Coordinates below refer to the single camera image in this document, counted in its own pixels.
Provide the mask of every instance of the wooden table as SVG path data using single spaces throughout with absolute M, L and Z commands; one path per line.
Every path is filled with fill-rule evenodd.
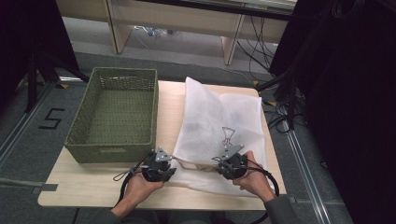
M 206 85 L 218 93 L 233 92 L 257 96 L 253 89 Z M 185 83 L 159 81 L 157 146 L 172 154 L 184 113 Z M 274 146 L 265 117 L 262 115 L 269 171 L 276 179 L 280 193 L 286 194 Z M 38 203 L 43 206 L 112 207 L 117 202 L 122 181 L 113 177 L 131 168 L 131 163 L 78 164 L 64 147 L 46 184 L 58 185 L 55 191 L 42 191 Z M 166 186 L 156 190 L 137 206 L 145 209 L 190 210 L 263 210 L 258 198 L 234 197 Z

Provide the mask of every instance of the white packaging bag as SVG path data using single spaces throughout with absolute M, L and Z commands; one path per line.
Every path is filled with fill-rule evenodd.
M 184 119 L 173 153 L 176 159 L 172 160 L 177 171 L 169 184 L 253 196 L 210 169 L 218 164 L 212 158 L 223 155 L 226 145 L 244 145 L 239 153 L 253 151 L 256 161 L 267 168 L 262 99 L 236 93 L 217 94 L 187 77 Z

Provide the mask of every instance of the basket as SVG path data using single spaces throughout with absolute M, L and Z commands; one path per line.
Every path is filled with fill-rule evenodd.
M 94 68 L 64 143 L 79 163 L 135 162 L 155 148 L 155 69 Z

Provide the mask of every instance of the gray carpet floor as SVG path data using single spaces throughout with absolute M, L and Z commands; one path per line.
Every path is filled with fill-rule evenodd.
M 184 81 L 186 76 L 189 76 L 206 84 L 238 87 L 251 87 L 247 79 L 254 80 L 248 72 L 238 71 L 243 76 L 219 68 L 197 65 L 161 63 L 85 53 L 76 53 L 76 56 L 80 70 L 87 75 L 94 67 L 135 67 L 157 69 L 160 80 Z M 70 76 L 63 70 L 59 70 L 59 74 L 60 76 Z M 261 78 L 270 78 L 263 74 L 255 75 Z M 85 88 L 86 85 L 78 83 L 69 85 L 66 89 L 55 88 L 50 92 L 26 133 L 1 167 L 0 177 L 34 182 L 47 180 L 62 149 Z M 10 99 L 7 108 L 0 110 L 0 144 L 6 140 L 7 135 L 23 114 L 27 98 L 26 89 L 24 86 L 16 92 L 14 98 Z M 263 92 L 262 97 L 271 99 L 272 93 L 272 91 Z M 53 125 L 53 121 L 45 120 L 51 108 L 64 109 L 62 112 L 52 113 L 54 118 L 62 121 L 55 130 L 39 129 L 39 126 Z M 264 110 L 274 111 L 275 109 L 266 105 Z M 272 117 L 271 113 L 265 115 L 267 121 Z M 318 223 L 287 136 L 277 132 L 276 129 L 271 129 L 270 133 L 288 196 L 296 200 L 292 204 L 293 208 L 306 223 Z M 330 174 L 320 166 L 321 156 L 309 128 L 296 125 L 296 134 L 332 223 L 352 223 Z M 76 208 L 42 207 L 38 205 L 37 198 L 38 195 L 33 192 L 33 188 L 0 185 L 0 223 L 72 223 Z M 96 208 L 80 209 L 77 223 L 85 223 L 96 210 Z M 237 224 L 249 223 L 261 215 L 260 212 L 249 211 L 225 213 L 227 218 Z

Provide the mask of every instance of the sleeve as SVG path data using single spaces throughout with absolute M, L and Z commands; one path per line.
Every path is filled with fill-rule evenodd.
M 120 220 L 107 208 L 101 208 L 87 224 L 121 224 Z
M 287 197 L 278 197 L 264 203 L 268 216 L 273 224 L 303 224 L 295 214 Z

